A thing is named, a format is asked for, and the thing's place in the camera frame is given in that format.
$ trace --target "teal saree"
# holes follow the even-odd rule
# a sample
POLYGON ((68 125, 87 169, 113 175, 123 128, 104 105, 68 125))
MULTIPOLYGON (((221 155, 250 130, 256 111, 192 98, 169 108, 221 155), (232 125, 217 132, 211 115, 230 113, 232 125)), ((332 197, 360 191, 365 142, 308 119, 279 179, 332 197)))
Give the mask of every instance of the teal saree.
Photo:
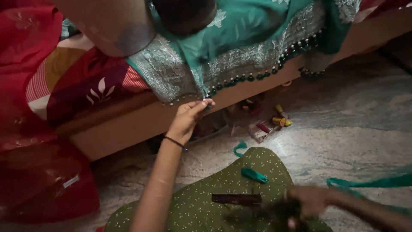
MULTIPOLYGON (((186 94, 212 97, 242 81, 276 74, 311 50, 335 54, 360 0, 217 0, 215 19, 191 36, 176 36, 152 13, 159 34, 127 61, 162 102, 186 94)), ((324 67, 311 70, 319 72, 324 67)))

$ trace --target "marble floor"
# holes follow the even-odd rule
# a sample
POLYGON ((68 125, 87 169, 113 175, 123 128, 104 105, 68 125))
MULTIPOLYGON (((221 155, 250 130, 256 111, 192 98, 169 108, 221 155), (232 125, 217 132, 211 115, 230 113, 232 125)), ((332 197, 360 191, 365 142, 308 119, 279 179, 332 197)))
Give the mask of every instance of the marble floor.
MULTIPOLYGON (((294 124, 261 144, 244 134, 231 137, 227 131, 192 146, 182 157, 175 189, 228 166, 237 159, 233 147, 241 140, 249 147, 272 149, 296 184, 325 185, 329 177, 367 181, 394 173, 412 164, 411 86, 412 76, 373 52, 331 65, 315 82, 299 78, 289 87, 274 88, 266 99, 282 104, 294 124)), ((139 198, 155 159, 142 147, 139 144, 112 156, 126 163, 126 168, 110 177, 97 175, 98 213, 41 226, 6 224, 0 231, 94 231, 121 205, 139 198)), ((384 204, 412 208, 411 188, 361 192, 384 204)), ((327 210, 323 219, 336 232, 372 231, 336 208, 327 210)))

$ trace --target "bed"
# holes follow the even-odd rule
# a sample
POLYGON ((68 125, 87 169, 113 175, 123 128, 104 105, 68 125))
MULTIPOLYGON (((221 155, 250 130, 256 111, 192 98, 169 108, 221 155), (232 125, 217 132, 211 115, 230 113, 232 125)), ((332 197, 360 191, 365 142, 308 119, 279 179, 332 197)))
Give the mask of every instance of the bed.
MULTIPOLYGON (((332 62, 379 46, 412 30, 412 24, 399 23, 412 21, 411 8, 388 11, 370 19, 368 15, 376 9, 376 5, 364 8, 364 11, 357 14, 355 18, 357 23, 351 26, 340 52, 333 57, 332 62)), ((67 52, 64 50, 67 49, 75 49, 82 54, 78 55, 77 59, 74 58, 77 63, 83 64, 78 71, 80 75, 85 75, 84 70, 88 67, 85 66, 85 62, 78 61, 79 57, 84 57, 83 54, 87 52, 91 54, 89 56, 91 61, 87 62, 87 66, 93 62, 94 57, 99 57, 99 60, 94 62, 95 65, 101 64, 104 57, 83 35, 63 40, 59 43, 59 47, 50 56, 67 57, 64 55, 64 52, 67 52)), ((43 66, 39 67, 38 73, 30 80, 26 90, 26 99, 32 111, 47 120, 58 135, 69 138, 92 161, 167 131, 178 106, 199 98, 199 96, 186 95, 178 101, 171 102, 172 104, 161 102, 158 96, 150 91, 149 85, 143 81, 139 73, 124 59, 108 57, 105 59, 108 61, 104 65, 113 65, 117 72, 121 72, 121 78, 110 80, 108 76, 113 76, 110 73, 104 75, 96 71, 96 77, 85 82, 81 79, 73 80, 76 72, 72 72, 74 74, 70 75, 66 82, 59 81, 63 83, 60 87, 57 85, 50 87, 50 81, 46 83, 44 78, 42 79, 41 73, 44 71, 42 63, 43 66), (72 86, 71 83, 81 83, 82 90, 75 89, 75 91, 80 91, 82 94, 67 98, 67 92, 70 92, 67 86, 72 86), (54 94, 59 91, 65 92, 60 96, 54 94), (59 103, 53 104, 54 99, 59 99, 59 103)), ((73 68, 68 64, 73 62, 67 59, 63 69, 73 68)), ((225 88, 213 97, 216 107, 210 112, 298 78, 301 76, 298 69, 302 66, 304 66, 304 58, 300 55, 288 61, 285 67, 272 78, 239 83, 234 87, 225 88)))

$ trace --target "person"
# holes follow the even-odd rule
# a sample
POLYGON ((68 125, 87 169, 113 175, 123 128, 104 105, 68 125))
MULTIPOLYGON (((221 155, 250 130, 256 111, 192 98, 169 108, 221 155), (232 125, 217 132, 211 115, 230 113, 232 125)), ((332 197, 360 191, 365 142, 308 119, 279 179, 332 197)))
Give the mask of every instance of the person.
MULTIPOLYGON (((165 230, 182 149, 192 136, 196 121, 201 118, 208 105, 213 107, 215 102, 212 99, 204 99, 183 104, 178 108, 160 146, 152 174, 140 197, 130 232, 165 230)), ((299 200, 301 219, 320 215, 328 206, 337 206, 381 231, 412 231, 412 218, 334 188, 293 186, 287 190, 285 197, 299 200)), ((297 218, 288 220, 291 231, 296 228, 297 220, 297 218)))

